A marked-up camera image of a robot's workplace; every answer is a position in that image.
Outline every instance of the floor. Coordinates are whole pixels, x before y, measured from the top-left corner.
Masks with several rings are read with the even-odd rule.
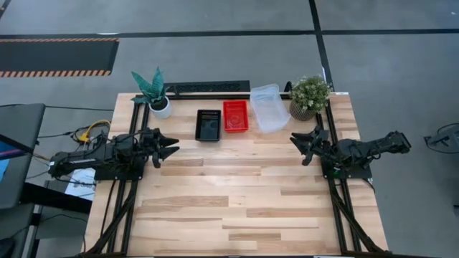
[[[456,155],[428,150],[423,136],[458,121],[459,2],[454,0],[315,0],[316,36],[153,37],[149,32],[314,30],[306,0],[6,0],[0,34],[126,33],[108,77],[1,78],[0,105],[43,102],[113,108],[119,92],[138,91],[130,71],[167,82],[250,80],[251,87],[301,75],[331,75],[350,92],[363,140],[405,133],[408,155],[373,162],[374,185],[389,248],[399,254],[455,257],[459,252]],[[423,29],[431,29],[426,34]],[[442,29],[452,29],[441,34]],[[111,112],[51,110],[42,135],[72,130]],[[76,148],[68,138],[42,141],[42,155]],[[45,167],[34,162],[29,175]],[[43,184],[46,176],[34,178]],[[78,221],[68,224],[80,226]],[[59,245],[59,254],[55,245]],[[73,255],[81,237],[42,241],[38,257]]]

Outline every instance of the white pot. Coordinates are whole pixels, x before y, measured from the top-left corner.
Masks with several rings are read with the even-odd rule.
[[[158,119],[164,119],[164,118],[168,118],[169,116],[171,116],[171,113],[172,113],[171,102],[169,101],[167,97],[165,98],[167,99],[167,106],[163,108],[162,110],[154,110],[153,108],[151,108],[151,105],[148,105],[153,115],[155,115],[155,117]]]

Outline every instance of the green plant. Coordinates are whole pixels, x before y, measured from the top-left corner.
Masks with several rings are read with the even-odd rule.
[[[131,73],[143,94],[142,97],[132,98],[132,101],[135,103],[150,104],[153,108],[156,107],[156,109],[160,109],[161,106],[165,107],[164,103],[167,105],[165,98],[166,88],[164,87],[164,79],[159,67],[156,68],[152,83],[147,82],[135,72]]]
[[[319,113],[328,105],[330,85],[321,76],[302,77],[292,86],[291,97],[303,110]]]

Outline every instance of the white paper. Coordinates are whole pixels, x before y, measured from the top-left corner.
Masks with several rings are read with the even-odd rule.
[[[76,169],[73,171],[72,182],[94,183],[95,170],[92,168]],[[78,196],[92,201],[94,199],[95,186],[84,186],[77,183],[69,183],[65,193]]]

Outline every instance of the black tray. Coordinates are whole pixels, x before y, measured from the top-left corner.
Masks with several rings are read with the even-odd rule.
[[[217,142],[220,140],[221,110],[198,110],[195,140]]]

